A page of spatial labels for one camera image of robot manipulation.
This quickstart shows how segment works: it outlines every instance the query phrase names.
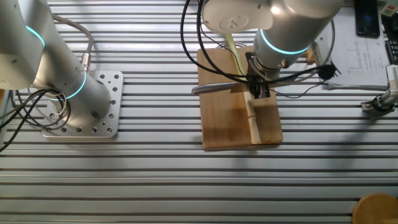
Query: gray robot arm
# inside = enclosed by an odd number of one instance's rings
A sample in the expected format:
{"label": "gray robot arm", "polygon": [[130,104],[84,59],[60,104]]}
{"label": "gray robot arm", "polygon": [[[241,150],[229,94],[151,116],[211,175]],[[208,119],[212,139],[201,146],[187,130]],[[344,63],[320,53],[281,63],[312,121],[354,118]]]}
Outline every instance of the gray robot arm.
{"label": "gray robot arm", "polygon": [[210,0],[203,20],[220,34],[259,29],[253,61],[273,80],[313,44],[342,5],[343,0]]}

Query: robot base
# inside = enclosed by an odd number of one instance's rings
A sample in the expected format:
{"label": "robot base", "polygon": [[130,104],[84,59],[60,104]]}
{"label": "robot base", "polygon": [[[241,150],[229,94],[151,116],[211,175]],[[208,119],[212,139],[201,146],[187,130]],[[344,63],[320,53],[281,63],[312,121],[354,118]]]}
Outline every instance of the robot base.
{"label": "robot base", "polygon": [[[55,131],[42,130],[43,135],[51,140],[81,139],[84,141],[100,138],[112,138],[118,132],[121,98],[123,90],[123,74],[121,72],[91,71],[91,76],[105,84],[111,94],[111,106],[104,118],[90,126],[71,127],[65,125]],[[45,112],[45,122],[52,123],[57,119],[53,103],[49,101]]]}

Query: wooden block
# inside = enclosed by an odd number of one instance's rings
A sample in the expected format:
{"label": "wooden block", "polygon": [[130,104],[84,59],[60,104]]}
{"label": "wooden block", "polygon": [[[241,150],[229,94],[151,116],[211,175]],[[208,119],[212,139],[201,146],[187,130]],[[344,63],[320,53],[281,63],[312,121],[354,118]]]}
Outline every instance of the wooden block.
{"label": "wooden block", "polygon": [[353,224],[383,224],[398,218],[398,203],[393,196],[371,194],[363,197],[354,207]]}
{"label": "wooden block", "polygon": [[5,90],[0,90],[0,106],[1,106],[3,98],[4,98],[4,92],[5,92]]}
{"label": "wooden block", "polygon": [[[241,58],[252,47],[238,49]],[[238,74],[234,64],[234,57],[225,49],[207,49],[212,61],[222,71]],[[208,68],[211,66],[203,56],[201,50],[197,53],[198,62]],[[247,61],[242,61],[247,71]],[[211,83],[232,82],[222,75],[217,75],[198,69],[199,85]],[[257,115],[257,126],[262,144],[280,143],[283,140],[282,126],[280,125],[279,110],[276,96],[271,92],[271,97],[253,101]],[[230,93],[221,91],[200,95],[200,112],[205,147],[228,147],[251,144],[248,112],[243,93]]]}

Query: round wooden object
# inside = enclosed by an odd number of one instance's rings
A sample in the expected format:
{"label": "round wooden object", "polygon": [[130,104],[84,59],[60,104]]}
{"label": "round wooden object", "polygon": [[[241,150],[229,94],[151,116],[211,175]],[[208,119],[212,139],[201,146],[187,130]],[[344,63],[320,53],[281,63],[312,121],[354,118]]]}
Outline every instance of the round wooden object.
{"label": "round wooden object", "polygon": [[371,194],[361,198],[353,210],[353,224],[382,224],[398,218],[398,203],[393,196]]}

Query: metal tool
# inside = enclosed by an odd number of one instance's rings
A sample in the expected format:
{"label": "metal tool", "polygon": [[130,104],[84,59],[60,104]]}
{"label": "metal tool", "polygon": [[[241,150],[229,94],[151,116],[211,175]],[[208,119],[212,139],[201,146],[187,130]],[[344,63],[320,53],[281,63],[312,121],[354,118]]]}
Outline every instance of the metal tool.
{"label": "metal tool", "polygon": [[214,83],[214,84],[196,86],[192,89],[192,94],[200,95],[204,93],[214,93],[218,91],[232,90],[234,87],[238,85],[239,83],[237,82],[230,82],[230,83]]}

